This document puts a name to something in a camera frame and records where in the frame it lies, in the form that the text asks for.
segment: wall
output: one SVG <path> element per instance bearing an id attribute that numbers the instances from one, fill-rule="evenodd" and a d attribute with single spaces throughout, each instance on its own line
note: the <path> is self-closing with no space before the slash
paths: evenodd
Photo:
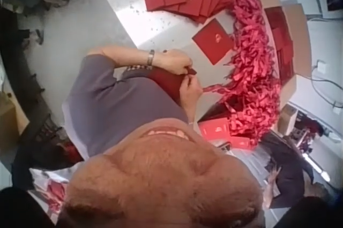
<path id="1" fill-rule="evenodd" d="M 326 171 L 330 176 L 330 185 L 341 189 L 342 186 L 342 150 L 340 144 L 334 144 L 325 137 L 315 139 L 313 142 L 313 151 L 310 157 Z"/>
<path id="2" fill-rule="evenodd" d="M 281 1 L 284 4 L 287 4 L 287 2 L 301 3 L 305 14 L 320 13 L 316 0 Z M 312 49 L 312 65 L 316 65 L 319 59 L 327 63 L 326 74 L 322 75 L 314 72 L 314 76 L 329 79 L 342 85 L 343 77 L 341 70 L 343 69 L 343 60 L 341 44 L 343 39 L 343 23 L 310 21 L 308 22 L 308 27 Z M 337 101 L 343 99 L 343 93 L 332 85 L 320 82 L 317 82 L 315 85 L 329 98 Z M 342 136 L 342 114 L 336 115 L 333 113 L 332 107 L 316 94 L 310 80 L 298 77 L 297 92 L 290 101 L 295 106 L 304 110 L 304 112 L 313 114 L 313 116 L 326 123 L 336 133 Z"/>
<path id="3" fill-rule="evenodd" d="M 317 79 L 328 79 L 342 86 L 342 23 L 309 21 L 308 27 L 311 41 L 312 65 L 317 65 L 318 60 L 323 60 L 326 63 L 326 73 L 321 74 L 314 71 L 313 77 Z M 327 82 L 314 82 L 314 85 L 331 102 L 343 101 L 343 91 L 334 85 Z M 335 114 L 333 107 L 315 92 L 310 80 L 299 76 L 297 77 L 297 91 L 290 101 L 294 105 L 319 118 L 331 129 L 335 130 L 337 134 L 342 136 L 343 111 L 340 115 Z"/>

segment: man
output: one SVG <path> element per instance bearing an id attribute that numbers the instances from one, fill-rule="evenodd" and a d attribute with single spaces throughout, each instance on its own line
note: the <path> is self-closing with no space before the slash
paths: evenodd
<path id="1" fill-rule="evenodd" d="M 179 50 L 109 45 L 85 57 L 63 105 L 85 163 L 68 184 L 57 227 L 264 226 L 250 170 L 193 129 L 203 90 L 191 67 Z M 155 69 L 183 75 L 177 101 L 150 78 Z"/>
<path id="2" fill-rule="evenodd" d="M 264 204 L 267 208 L 290 208 L 307 196 L 327 198 L 328 191 L 324 185 L 314 183 L 311 165 L 292 142 L 269 133 L 262 138 L 261 145 L 271 156 L 266 167 L 271 173 L 264 191 Z M 275 186 L 280 195 L 274 197 Z"/>

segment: white table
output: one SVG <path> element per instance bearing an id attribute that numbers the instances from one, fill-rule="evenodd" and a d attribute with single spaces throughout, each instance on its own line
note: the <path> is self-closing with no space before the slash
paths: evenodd
<path id="1" fill-rule="evenodd" d="M 232 67 L 223 66 L 223 64 L 229 62 L 233 52 L 229 52 L 217 65 L 213 66 L 192 40 L 203 25 L 196 25 L 185 17 L 166 11 L 147 12 L 144 0 L 107 1 L 124 27 L 125 36 L 129 37 L 137 48 L 158 51 L 171 48 L 181 49 L 192 58 L 193 66 L 204 87 L 228 82 L 224 77 L 228 75 Z M 233 32 L 234 19 L 225 11 L 213 18 L 218 19 L 227 33 Z M 270 26 L 268 22 L 266 23 L 267 31 L 271 35 Z M 270 39 L 273 46 L 273 37 L 270 36 Z M 220 95 L 217 94 L 205 94 L 199 102 L 197 118 L 200 118 L 219 98 Z"/>

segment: pile of red ribbons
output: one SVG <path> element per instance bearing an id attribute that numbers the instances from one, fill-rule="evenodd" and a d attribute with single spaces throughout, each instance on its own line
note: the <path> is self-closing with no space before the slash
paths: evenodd
<path id="1" fill-rule="evenodd" d="M 243 136 L 256 145 L 277 121 L 280 81 L 274 77 L 274 49 L 271 48 L 260 0 L 234 0 L 229 10 L 235 17 L 235 51 L 227 65 L 234 71 L 226 85 L 213 85 L 206 92 L 222 95 L 219 103 L 226 106 L 232 136 Z"/>

